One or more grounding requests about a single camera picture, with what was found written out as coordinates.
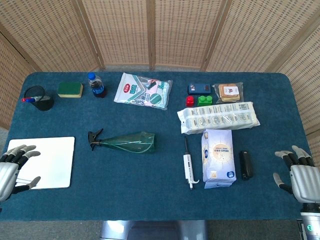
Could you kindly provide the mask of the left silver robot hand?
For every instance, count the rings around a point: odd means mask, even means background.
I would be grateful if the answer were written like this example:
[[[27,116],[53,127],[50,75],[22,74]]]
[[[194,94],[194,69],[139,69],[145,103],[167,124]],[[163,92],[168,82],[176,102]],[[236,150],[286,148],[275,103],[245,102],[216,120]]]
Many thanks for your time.
[[[37,176],[25,185],[16,186],[20,170],[31,157],[41,153],[34,151],[36,145],[20,145],[7,150],[0,158],[0,202],[3,203],[11,195],[25,192],[34,188],[41,177]]]

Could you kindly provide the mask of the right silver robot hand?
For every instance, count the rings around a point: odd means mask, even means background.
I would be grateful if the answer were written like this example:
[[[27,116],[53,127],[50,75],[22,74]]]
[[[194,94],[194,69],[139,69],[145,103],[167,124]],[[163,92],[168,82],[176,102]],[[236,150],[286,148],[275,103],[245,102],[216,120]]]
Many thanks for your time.
[[[281,158],[288,168],[291,185],[285,184],[280,175],[273,173],[278,188],[294,196],[302,204],[318,204],[320,202],[320,170],[304,149],[293,145],[292,151],[276,151],[274,155]]]

